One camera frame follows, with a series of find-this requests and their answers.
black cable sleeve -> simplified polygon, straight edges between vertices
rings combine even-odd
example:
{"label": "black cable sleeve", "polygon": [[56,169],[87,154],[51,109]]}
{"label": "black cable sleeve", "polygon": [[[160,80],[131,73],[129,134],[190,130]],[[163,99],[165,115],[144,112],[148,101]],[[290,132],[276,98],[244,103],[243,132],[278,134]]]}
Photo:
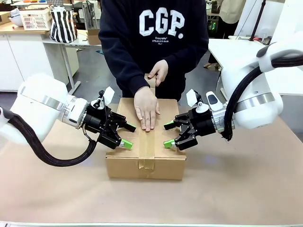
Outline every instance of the black cable sleeve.
{"label": "black cable sleeve", "polygon": [[67,167],[77,165],[86,160],[93,153],[97,145],[97,142],[95,142],[94,140],[90,140],[87,149],[82,155],[73,159],[57,159],[45,150],[35,131],[19,115],[14,114],[14,117],[12,117],[8,121],[8,123],[12,124],[16,129],[21,132],[21,134],[25,137],[36,156],[40,160],[51,166]]}
{"label": "black cable sleeve", "polygon": [[[296,67],[303,65],[303,56],[298,57],[283,57],[271,61],[274,68],[284,68],[284,67]],[[230,141],[232,139],[232,115],[237,107],[238,101],[243,94],[247,86],[262,72],[260,67],[252,70],[236,87],[234,90],[228,105],[226,107],[226,112],[224,116],[224,131],[221,133],[223,138]]]}
{"label": "black cable sleeve", "polygon": [[279,58],[276,60],[272,60],[271,64],[274,68],[300,66],[303,65],[303,56]]}
{"label": "black cable sleeve", "polygon": [[232,139],[232,115],[237,107],[238,100],[243,94],[246,87],[262,72],[260,71],[260,67],[253,69],[236,87],[234,90],[230,100],[228,101],[228,105],[226,107],[226,112],[224,116],[224,131],[221,133],[223,138],[230,141]]}

black and white striped bag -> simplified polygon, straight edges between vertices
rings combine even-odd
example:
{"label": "black and white striped bag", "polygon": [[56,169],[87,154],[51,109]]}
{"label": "black and white striped bag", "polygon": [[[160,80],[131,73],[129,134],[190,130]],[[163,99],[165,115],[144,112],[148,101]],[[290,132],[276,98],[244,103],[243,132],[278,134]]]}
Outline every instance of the black and white striped bag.
{"label": "black and white striped bag", "polygon": [[71,43],[77,39],[77,28],[72,11],[52,11],[53,23],[50,38],[59,43]]}

navy sweatshirt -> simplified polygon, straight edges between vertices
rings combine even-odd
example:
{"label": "navy sweatshirt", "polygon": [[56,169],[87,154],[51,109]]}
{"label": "navy sweatshirt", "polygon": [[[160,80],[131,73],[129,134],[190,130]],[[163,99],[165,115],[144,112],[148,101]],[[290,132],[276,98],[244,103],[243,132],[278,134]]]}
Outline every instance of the navy sweatshirt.
{"label": "navy sweatshirt", "polygon": [[208,49],[205,0],[101,0],[99,39],[119,87],[133,95],[144,74],[167,61],[167,78],[184,79]]}

person's right hand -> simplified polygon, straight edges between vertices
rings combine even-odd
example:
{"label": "person's right hand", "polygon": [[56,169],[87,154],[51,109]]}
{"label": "person's right hand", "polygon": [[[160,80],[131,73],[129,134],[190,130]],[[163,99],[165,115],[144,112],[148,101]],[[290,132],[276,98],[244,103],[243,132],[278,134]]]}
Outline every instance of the person's right hand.
{"label": "person's right hand", "polygon": [[157,97],[149,87],[140,88],[134,95],[134,108],[141,121],[143,130],[150,131],[155,128],[156,113],[160,114]]}

brown tape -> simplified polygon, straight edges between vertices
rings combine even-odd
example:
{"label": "brown tape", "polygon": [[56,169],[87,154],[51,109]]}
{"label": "brown tape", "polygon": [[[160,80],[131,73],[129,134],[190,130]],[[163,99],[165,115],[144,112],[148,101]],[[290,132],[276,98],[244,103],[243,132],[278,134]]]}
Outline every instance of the brown tape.
{"label": "brown tape", "polygon": [[145,74],[144,76],[145,80],[151,87],[151,91],[156,94],[156,77],[153,77],[151,79],[148,78],[148,74]]}
{"label": "brown tape", "polygon": [[[151,86],[151,90],[155,92],[156,79],[148,79],[148,74],[145,75],[146,81]],[[150,132],[140,131],[140,151],[138,167],[141,177],[148,177],[155,167],[155,131]]]}

